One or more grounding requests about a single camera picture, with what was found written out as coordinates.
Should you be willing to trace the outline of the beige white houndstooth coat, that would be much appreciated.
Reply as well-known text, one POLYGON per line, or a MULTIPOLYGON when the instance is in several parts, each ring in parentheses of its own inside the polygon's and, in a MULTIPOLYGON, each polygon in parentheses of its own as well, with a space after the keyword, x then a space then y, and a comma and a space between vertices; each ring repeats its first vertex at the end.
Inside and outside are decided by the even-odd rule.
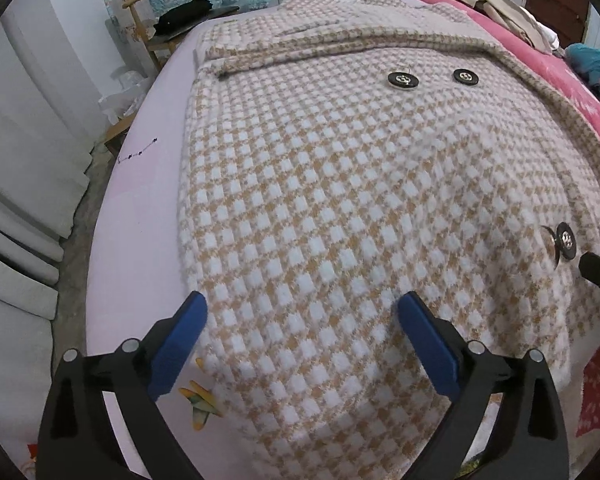
POLYGON ((465 12, 285 0, 197 48, 178 213, 198 348, 265 479, 395 479, 445 410, 398 323, 541 349, 562 398, 600 346, 600 135, 465 12))

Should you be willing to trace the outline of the beige and white clothes pile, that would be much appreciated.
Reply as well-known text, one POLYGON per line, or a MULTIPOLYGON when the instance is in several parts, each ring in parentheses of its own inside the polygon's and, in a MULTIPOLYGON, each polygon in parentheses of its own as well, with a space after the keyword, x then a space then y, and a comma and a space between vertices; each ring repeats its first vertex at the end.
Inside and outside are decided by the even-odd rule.
POLYGON ((557 53, 557 32, 540 23, 526 8, 513 0, 458 0, 481 12, 530 47, 546 54, 557 53))

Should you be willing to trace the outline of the teal plush fabric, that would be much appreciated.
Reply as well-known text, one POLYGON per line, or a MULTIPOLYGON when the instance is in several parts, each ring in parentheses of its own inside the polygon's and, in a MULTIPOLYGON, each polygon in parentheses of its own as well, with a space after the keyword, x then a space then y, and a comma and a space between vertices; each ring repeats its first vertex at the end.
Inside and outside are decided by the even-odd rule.
POLYGON ((570 44, 565 56, 569 66, 600 97, 600 49, 586 44, 570 44))

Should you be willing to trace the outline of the pink printed bed sheet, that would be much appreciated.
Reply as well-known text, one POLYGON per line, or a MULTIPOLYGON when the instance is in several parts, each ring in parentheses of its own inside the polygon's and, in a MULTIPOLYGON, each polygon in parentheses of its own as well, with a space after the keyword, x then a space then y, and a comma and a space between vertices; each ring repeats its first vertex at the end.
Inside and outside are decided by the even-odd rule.
MULTIPOLYGON (((194 28, 161 70, 114 156, 95 226, 88 268, 86 352, 108 353, 142 339, 171 316, 192 290, 184 284, 178 248, 178 181, 190 89, 201 35, 221 18, 194 28)), ((228 417, 209 415, 195 430, 193 405, 178 388, 207 390, 210 365, 191 356, 158 408, 205 479, 260 479, 228 417)))

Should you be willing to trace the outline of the small wooden stool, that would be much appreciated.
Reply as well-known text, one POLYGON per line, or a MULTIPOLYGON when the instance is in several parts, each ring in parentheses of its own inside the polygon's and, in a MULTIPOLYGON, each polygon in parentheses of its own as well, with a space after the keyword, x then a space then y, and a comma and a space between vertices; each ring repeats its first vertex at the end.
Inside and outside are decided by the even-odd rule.
POLYGON ((116 124, 108 128, 104 137, 104 145, 111 155, 119 155, 125 136, 130 130, 135 116, 136 112, 129 116, 124 116, 116 124))

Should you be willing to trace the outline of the white curtain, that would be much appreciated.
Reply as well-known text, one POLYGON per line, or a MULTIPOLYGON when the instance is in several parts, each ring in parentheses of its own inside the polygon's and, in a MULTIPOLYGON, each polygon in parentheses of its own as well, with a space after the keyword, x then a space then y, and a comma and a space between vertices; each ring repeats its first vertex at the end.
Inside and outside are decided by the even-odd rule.
POLYGON ((0 445, 29 457, 50 388, 61 241, 105 127, 54 0, 0 17, 0 445))

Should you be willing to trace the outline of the white plastic bag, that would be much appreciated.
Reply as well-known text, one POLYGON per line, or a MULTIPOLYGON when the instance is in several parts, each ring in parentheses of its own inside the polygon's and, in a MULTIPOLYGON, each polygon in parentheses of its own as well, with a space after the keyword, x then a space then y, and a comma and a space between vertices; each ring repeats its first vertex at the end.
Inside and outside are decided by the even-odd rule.
POLYGON ((154 77, 144 77, 137 70, 128 70, 119 76, 121 90, 103 96, 98 101, 99 109, 110 125, 117 124, 140 109, 154 80, 154 77))

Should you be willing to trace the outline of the wooden chair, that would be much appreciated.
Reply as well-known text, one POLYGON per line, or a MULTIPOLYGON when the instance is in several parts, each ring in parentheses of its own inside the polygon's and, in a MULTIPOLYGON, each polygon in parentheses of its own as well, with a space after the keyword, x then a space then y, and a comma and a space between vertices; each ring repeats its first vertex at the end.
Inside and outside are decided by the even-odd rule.
POLYGON ((214 6, 209 0, 189 0, 163 13, 154 25, 154 34, 149 37, 147 27, 137 13, 137 5, 144 0, 123 0, 122 8, 129 10, 135 24, 137 35, 144 45, 151 62, 157 72, 166 64, 164 58, 158 57, 159 51, 167 50, 172 54, 186 35, 198 25, 236 14, 239 6, 214 6))

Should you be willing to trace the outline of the black garment on chair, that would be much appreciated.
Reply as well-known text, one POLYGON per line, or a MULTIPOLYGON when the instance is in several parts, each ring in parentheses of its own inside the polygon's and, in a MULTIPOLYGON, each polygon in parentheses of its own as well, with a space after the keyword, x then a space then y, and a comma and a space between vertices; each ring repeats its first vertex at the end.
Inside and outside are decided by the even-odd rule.
POLYGON ((204 18, 212 10, 209 0, 190 0, 162 14, 155 24, 155 35, 166 36, 204 18))

